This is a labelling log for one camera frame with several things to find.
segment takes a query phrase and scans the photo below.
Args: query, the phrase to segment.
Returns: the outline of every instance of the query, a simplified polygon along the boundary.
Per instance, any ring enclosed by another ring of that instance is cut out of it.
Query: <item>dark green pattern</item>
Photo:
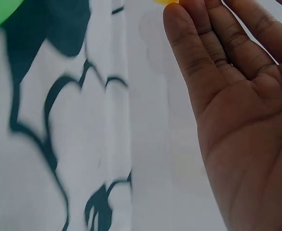
[[[87,58],[84,62],[83,73],[80,78],[63,74],[50,88],[43,108],[44,127],[46,130],[46,136],[43,139],[38,137],[37,132],[30,124],[26,124],[18,118],[22,99],[20,84],[29,71],[45,39],[48,39],[55,48],[67,57],[78,55],[85,39],[90,16],[89,0],[24,0],[20,7],[1,25],[6,32],[7,55],[12,72],[11,82],[13,94],[9,120],[10,131],[13,134],[27,137],[35,144],[42,158],[45,160],[65,201],[67,216],[62,231],[66,231],[69,225],[69,202],[66,190],[56,173],[58,160],[53,149],[52,124],[49,120],[52,106],[66,85],[73,84],[77,89],[82,90],[89,68],[94,70],[96,77],[101,83],[101,87],[104,89],[111,81],[117,81],[124,87],[127,87],[127,84],[120,77],[109,77],[104,82],[96,66]],[[95,204],[95,209],[103,208],[108,204],[107,197],[93,196],[91,201]],[[111,224],[109,213],[105,212],[101,214],[105,214],[105,217],[99,216],[99,226],[103,227],[107,222]]]

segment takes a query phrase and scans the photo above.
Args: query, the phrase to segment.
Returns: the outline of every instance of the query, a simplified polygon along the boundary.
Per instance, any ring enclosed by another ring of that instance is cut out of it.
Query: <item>hand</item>
[[[225,3],[279,64],[220,0],[168,5],[165,30],[227,227],[282,231],[282,24],[255,0]]]

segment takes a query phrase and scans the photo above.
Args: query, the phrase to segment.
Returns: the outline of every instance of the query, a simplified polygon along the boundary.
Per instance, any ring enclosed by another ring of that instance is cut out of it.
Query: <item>white curtain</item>
[[[24,0],[0,27],[0,231],[131,231],[122,0]]]

